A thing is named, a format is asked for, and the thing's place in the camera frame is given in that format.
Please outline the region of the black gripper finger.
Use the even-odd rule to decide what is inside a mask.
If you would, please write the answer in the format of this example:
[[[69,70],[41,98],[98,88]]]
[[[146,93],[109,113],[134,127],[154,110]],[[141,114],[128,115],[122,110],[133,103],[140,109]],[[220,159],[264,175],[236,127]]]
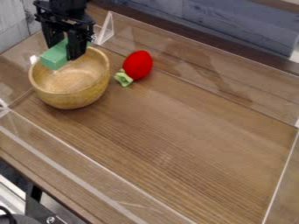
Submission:
[[[63,40],[63,32],[66,31],[66,28],[67,26],[62,22],[41,22],[41,32],[49,48]]]
[[[65,46],[67,60],[74,60],[86,51],[87,42],[91,41],[93,27],[86,29],[69,29],[66,31],[67,43]]]

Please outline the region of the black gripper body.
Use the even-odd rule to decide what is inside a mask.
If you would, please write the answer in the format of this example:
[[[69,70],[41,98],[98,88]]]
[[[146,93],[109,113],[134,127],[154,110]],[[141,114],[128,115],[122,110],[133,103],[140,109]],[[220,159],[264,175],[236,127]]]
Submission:
[[[93,27],[94,21],[86,14],[86,4],[89,0],[33,0],[35,7],[34,20],[37,22],[62,22],[67,28],[86,29]]]

